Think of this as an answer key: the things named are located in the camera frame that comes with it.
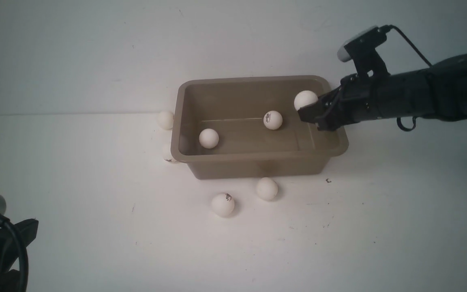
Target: robotic arm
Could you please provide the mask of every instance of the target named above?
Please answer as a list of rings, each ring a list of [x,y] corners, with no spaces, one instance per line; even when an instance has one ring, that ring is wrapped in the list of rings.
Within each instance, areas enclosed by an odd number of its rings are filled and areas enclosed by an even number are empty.
[[[404,37],[428,68],[391,75],[376,47],[387,40],[392,29]],[[298,110],[303,122],[316,124],[319,131],[341,126],[397,118],[404,131],[416,126],[416,118],[447,122],[467,119],[467,54],[430,64],[395,26],[374,26],[348,40],[338,51],[340,61],[354,61],[357,74],[342,78],[339,88],[319,96],[318,102]],[[412,117],[406,128],[401,118]]]

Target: white ball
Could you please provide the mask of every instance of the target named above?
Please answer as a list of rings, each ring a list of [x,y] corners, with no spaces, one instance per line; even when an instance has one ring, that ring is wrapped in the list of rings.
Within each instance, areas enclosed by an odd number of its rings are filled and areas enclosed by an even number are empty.
[[[265,177],[258,181],[255,190],[259,198],[265,201],[271,201],[278,193],[278,185],[274,180]]]
[[[219,143],[219,134],[213,129],[204,129],[199,135],[199,144],[201,146],[212,149]]]
[[[212,211],[221,217],[228,216],[230,213],[232,213],[235,207],[235,202],[233,199],[234,198],[232,198],[232,196],[229,194],[218,194],[212,199]]]
[[[172,154],[170,153],[170,144],[165,144],[163,145],[163,148],[161,149],[161,156],[163,157],[163,160],[167,162],[178,162],[174,157],[172,157]]]
[[[269,111],[264,115],[264,125],[270,130],[276,130],[282,126],[282,115],[278,111]]]
[[[301,91],[295,96],[295,109],[298,111],[300,108],[306,105],[312,105],[318,101],[316,93],[310,90]]]
[[[170,130],[174,125],[174,114],[168,111],[162,111],[156,117],[156,122],[158,122],[160,128]]]

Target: white backdrop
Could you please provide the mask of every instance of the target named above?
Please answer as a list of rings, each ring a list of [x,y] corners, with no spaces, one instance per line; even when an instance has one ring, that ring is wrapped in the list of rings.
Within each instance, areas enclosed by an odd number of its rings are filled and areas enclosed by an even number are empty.
[[[191,79],[355,72],[336,51],[395,24],[432,62],[467,52],[467,1],[0,0],[0,114],[172,109]],[[391,73],[423,67],[391,32]]]

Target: cable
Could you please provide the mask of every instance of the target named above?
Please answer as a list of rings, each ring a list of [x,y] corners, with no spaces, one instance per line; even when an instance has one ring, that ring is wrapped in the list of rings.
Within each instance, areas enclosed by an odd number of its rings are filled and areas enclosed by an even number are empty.
[[[0,227],[8,230],[13,241],[17,245],[17,254],[19,258],[19,284],[18,292],[25,292],[28,285],[28,253],[24,245],[23,238],[10,220],[0,213]]]
[[[397,31],[397,33],[399,33],[401,35],[401,37],[403,37],[405,39],[405,41],[410,45],[410,47],[413,48],[413,50],[415,50],[415,52],[417,53],[417,55],[423,59],[423,61],[428,65],[428,67],[432,67],[432,63],[430,63],[428,61],[428,59],[426,59],[423,54],[421,54],[421,52],[417,49],[417,47],[410,41],[410,39],[408,39],[408,37],[397,27],[397,26],[388,26],[388,28],[392,28],[393,30]]]
[[[19,258],[19,286],[17,291],[25,292],[28,285],[28,253],[26,252],[26,246],[24,246],[21,234],[10,221],[3,223],[2,227],[8,230],[17,245],[17,255]]]

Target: beige plastic tub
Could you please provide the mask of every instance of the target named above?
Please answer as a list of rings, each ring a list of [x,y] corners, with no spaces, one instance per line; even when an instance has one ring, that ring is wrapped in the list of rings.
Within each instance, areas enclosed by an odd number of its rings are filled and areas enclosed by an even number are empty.
[[[293,106],[302,90],[330,90],[318,76],[251,77],[189,81],[180,87],[172,156],[198,179],[318,174],[349,145],[345,129],[318,131],[301,122]],[[263,124],[268,111],[282,114],[282,126]],[[206,149],[199,133],[212,128],[219,144]]]

